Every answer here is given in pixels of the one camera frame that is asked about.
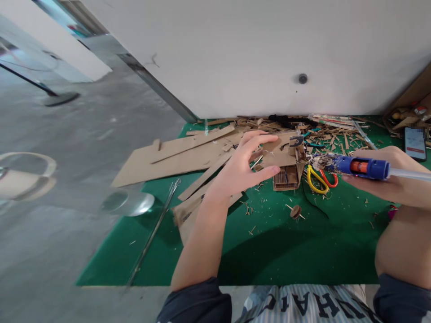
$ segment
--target metal rod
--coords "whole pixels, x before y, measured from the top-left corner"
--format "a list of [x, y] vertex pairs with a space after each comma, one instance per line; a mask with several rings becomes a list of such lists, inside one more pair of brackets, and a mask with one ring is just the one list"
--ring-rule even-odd
[[162, 208], [162, 212], [160, 213], [160, 218], [158, 219], [157, 224], [154, 227], [153, 233], [151, 233], [151, 236], [149, 237], [147, 243], [145, 244], [145, 247], [141, 253], [141, 256], [139, 257], [138, 261], [136, 262], [135, 269], [134, 269], [132, 275], [130, 276], [129, 281], [127, 282], [127, 285], [126, 285], [127, 287], [130, 287], [133, 284], [133, 281], [135, 280], [136, 274], [141, 269], [141, 265], [142, 265], [142, 262], [145, 258], [145, 255], [147, 254], [148, 249], [150, 248], [151, 242], [153, 242], [153, 239], [157, 233], [158, 227], [162, 223], [163, 218], [164, 218], [167, 210], [169, 209], [169, 205], [171, 203], [172, 197], [174, 196], [175, 190], [180, 183], [181, 183], [181, 178], [178, 178], [175, 183], [171, 184], [171, 187], [169, 188], [169, 194], [167, 196], [167, 200], [165, 201], [165, 204], [163, 205], [163, 208]]
[[51, 89], [47, 88], [47, 87], [43, 87], [40, 84], [33, 82], [32, 80], [26, 78], [25, 76], [15, 72], [14, 70], [11, 70], [10, 68], [8, 68], [7, 66], [3, 65], [0, 63], [0, 67], [4, 68], [5, 70], [7, 70], [8, 72], [11, 72], [12, 74], [15, 74], [16, 76], [18, 76], [19, 78], [22, 78], [23, 80], [26, 80], [28, 83], [33, 84], [35, 87], [38, 87], [39, 89], [44, 90], [45, 92], [48, 93], [48, 95], [50, 96], [58, 96], [54, 91], [52, 91]]

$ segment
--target smartphone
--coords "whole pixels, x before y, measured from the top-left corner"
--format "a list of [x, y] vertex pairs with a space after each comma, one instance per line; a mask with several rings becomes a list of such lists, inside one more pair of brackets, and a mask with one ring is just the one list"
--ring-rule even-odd
[[407, 155], [418, 162], [424, 162], [427, 160], [425, 131], [422, 128], [404, 128], [404, 151]]

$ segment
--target black wire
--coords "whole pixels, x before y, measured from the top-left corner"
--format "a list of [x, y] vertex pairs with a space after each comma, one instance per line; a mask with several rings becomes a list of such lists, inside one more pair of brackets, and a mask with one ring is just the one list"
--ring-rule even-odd
[[30, 67], [22, 66], [22, 65], [19, 65], [19, 64], [15, 64], [15, 63], [12, 63], [12, 62], [9, 62], [9, 61], [5, 61], [5, 60], [2, 60], [2, 59], [0, 59], [0, 61], [3, 61], [3, 62], [8, 63], [8, 64], [16, 65], [16, 66], [19, 66], [19, 67], [22, 67], [22, 68], [25, 68], [25, 69], [28, 69], [28, 70], [33, 70], [33, 71], [36, 71], [36, 72], [52, 72], [53, 70], [55, 70], [58, 67], [58, 59], [55, 60], [56, 63], [57, 63], [57, 65], [55, 65], [50, 70], [37, 70], [37, 69], [30, 68]]
[[317, 206], [317, 204], [313, 204], [313, 203], [308, 199], [307, 193], [305, 192], [305, 184], [304, 184], [304, 183], [302, 183], [302, 190], [303, 190], [303, 192], [304, 192], [304, 195], [305, 195], [305, 198], [307, 199], [307, 201], [308, 201], [312, 206], [314, 206], [316, 209], [318, 209], [319, 211], [323, 212], [323, 214], [324, 214], [324, 215], [326, 215], [326, 217], [329, 219], [328, 214], [327, 214], [324, 210], [322, 210], [320, 207], [318, 207], [318, 206]]

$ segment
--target gray concrete floor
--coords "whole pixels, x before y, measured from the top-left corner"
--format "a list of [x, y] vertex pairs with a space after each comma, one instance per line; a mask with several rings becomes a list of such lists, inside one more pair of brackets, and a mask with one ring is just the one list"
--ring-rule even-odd
[[[98, 82], [71, 84], [55, 73], [34, 72], [55, 91], [81, 93], [66, 105], [42, 106], [44, 92], [0, 70], [0, 153], [46, 154], [58, 162], [56, 177], [62, 183], [107, 186], [132, 150], [156, 138], [176, 138], [185, 122], [116, 56], [125, 50], [113, 37], [84, 42], [113, 73]], [[16, 53], [29, 66], [46, 69]], [[0, 58], [13, 61], [8, 55]], [[13, 69], [31, 77], [22, 68]], [[34, 172], [43, 167], [31, 157], [1, 165]], [[125, 292], [74, 286], [116, 221], [115, 216], [49, 205], [0, 202], [0, 321], [155, 321], [167, 287]], [[251, 287], [222, 291], [232, 295], [233, 319], [238, 318]]]

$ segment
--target right hand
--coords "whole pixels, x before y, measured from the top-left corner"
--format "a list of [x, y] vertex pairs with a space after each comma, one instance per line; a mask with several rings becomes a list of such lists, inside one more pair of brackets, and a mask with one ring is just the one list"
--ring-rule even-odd
[[[431, 173], [431, 171], [395, 146], [379, 150], [357, 150], [353, 156], [385, 160], [390, 162], [393, 168]], [[386, 181], [349, 175], [343, 175], [342, 179], [346, 183], [381, 199], [431, 210], [431, 182], [397, 176], [390, 176]]]

